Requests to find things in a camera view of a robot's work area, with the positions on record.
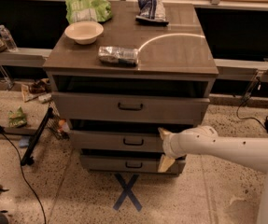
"drawer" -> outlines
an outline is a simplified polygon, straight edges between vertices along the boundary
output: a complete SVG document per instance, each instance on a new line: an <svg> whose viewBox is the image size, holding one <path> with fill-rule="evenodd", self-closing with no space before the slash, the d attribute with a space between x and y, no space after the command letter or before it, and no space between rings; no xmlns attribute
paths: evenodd
<svg viewBox="0 0 268 224"><path fill-rule="evenodd" d="M81 155L82 167L88 170L118 171L134 173L158 173L160 159L123 158ZM185 166L185 160L176 160L169 170L162 174L180 175Z"/></svg>
<svg viewBox="0 0 268 224"><path fill-rule="evenodd" d="M71 131L70 138L75 148L162 153L162 139L152 133Z"/></svg>
<svg viewBox="0 0 268 224"><path fill-rule="evenodd" d="M193 125L202 122L209 104L208 98L60 92L53 99L62 118Z"/></svg>

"white bowl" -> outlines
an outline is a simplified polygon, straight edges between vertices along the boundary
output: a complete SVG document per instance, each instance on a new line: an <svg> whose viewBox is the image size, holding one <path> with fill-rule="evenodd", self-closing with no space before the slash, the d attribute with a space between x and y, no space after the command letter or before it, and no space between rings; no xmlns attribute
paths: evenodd
<svg viewBox="0 0 268 224"><path fill-rule="evenodd" d="M67 37L81 45L91 44L104 31L104 27L96 21L79 21L72 23L65 29Z"/></svg>

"green chip bag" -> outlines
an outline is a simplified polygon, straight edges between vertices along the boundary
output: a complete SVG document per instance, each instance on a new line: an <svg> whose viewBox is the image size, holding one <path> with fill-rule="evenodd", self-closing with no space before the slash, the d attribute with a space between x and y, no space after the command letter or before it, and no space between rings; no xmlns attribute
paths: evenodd
<svg viewBox="0 0 268 224"><path fill-rule="evenodd" d="M112 18L111 4L107 0L65 0L69 22L104 22Z"/></svg>

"black cable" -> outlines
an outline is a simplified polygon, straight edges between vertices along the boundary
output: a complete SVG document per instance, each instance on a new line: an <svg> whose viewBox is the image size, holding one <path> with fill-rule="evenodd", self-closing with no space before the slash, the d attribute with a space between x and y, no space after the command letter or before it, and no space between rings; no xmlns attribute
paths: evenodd
<svg viewBox="0 0 268 224"><path fill-rule="evenodd" d="M236 110L236 116L237 116L239 119L241 119L241 120L254 119L254 120L256 120L256 121L263 127L264 130L267 131L266 127L261 123L260 120L254 118L254 117L245 117L245 118L240 118L240 117L239 117L239 115L238 115L238 111L239 111L240 107L241 107L242 105L244 105L245 103L247 103L247 101L248 101L250 98L251 98L251 96L248 96L248 97L246 98L246 100L243 101L243 102L238 106L238 108L237 108L237 110Z"/></svg>
<svg viewBox="0 0 268 224"><path fill-rule="evenodd" d="M8 142L15 148L15 150L17 151L18 153L18 156L19 156L19 159L20 159L20 167L21 167L21 154L20 152L18 151L18 149L15 147L15 145L11 142L10 139L8 139L8 137L4 134L4 133L1 133L7 140ZM42 214L43 214L43 218L44 218L44 224L47 224L47 218L46 218L46 214L45 214L45 211L44 211L44 208L43 208L43 205L37 195L37 193L35 192L35 190L31 187L31 185L29 184L29 182L27 181L27 179L25 178L24 176L24 172L22 170L22 167L21 167L21 175L22 175L22 178L24 180L24 182L28 185L28 187L30 188L30 190L33 192L33 194L35 195L35 197L37 198L39 204L40 204L40 207L41 207L41 210L42 210Z"/></svg>

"power cord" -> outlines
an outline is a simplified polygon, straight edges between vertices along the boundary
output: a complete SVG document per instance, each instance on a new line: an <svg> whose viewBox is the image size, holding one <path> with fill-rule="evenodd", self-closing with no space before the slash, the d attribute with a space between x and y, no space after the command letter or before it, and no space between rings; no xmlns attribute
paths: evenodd
<svg viewBox="0 0 268 224"><path fill-rule="evenodd" d="M15 150L17 151L18 153L18 156L19 156L19 159L20 159L20 163L21 163L21 154L20 152L18 151L18 149L15 147L15 145L11 142L11 140L3 133L1 133L7 140L8 142L15 148ZM41 210L42 210L42 214L43 214L43 218L44 218L44 224L47 224L47 218L46 218L46 214L45 214L45 211L44 211L44 208L43 208L43 205L37 195L37 193L35 192L35 190L31 187L31 185L29 184L29 182L27 181L27 179L25 178L24 176L24 172L22 170L22 167L21 167L21 175L22 175L22 178L24 180L24 182L28 185L28 187L30 188L30 190L33 192L33 194L35 195L35 197L37 198L39 204L40 204L40 207L41 207Z"/></svg>
<svg viewBox="0 0 268 224"><path fill-rule="evenodd" d="M263 129L266 130L266 132L268 133L268 116L266 116L264 124L262 124L258 119L254 118L254 117L245 117L245 118L240 118L240 117L239 117L239 115L238 115L238 111L239 111L240 107L243 106L249 99L250 99L250 96L247 97L246 100L243 101L243 102L238 106L238 108L237 108L237 110L236 110L236 116L237 116L239 119L241 119L241 120L246 120L246 119L254 119L254 120L256 120L256 121L263 127Z"/></svg>

